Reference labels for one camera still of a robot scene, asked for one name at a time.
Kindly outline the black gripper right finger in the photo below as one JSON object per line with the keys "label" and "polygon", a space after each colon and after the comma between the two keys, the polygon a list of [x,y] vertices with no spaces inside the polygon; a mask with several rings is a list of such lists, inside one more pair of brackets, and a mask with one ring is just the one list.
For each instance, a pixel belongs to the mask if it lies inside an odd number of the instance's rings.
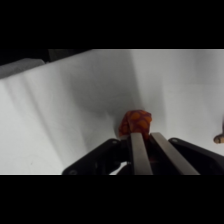
{"label": "black gripper right finger", "polygon": [[224,156],[161,133],[150,135],[150,163],[155,175],[224,175]]}

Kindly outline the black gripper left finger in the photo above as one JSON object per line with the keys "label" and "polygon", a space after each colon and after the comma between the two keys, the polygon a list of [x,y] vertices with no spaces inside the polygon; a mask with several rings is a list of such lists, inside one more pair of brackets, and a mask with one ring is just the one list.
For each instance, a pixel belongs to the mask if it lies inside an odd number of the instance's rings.
{"label": "black gripper left finger", "polygon": [[140,133],[124,140],[109,139],[65,168],[63,175],[109,175],[126,162],[130,175],[152,175],[147,150]]}

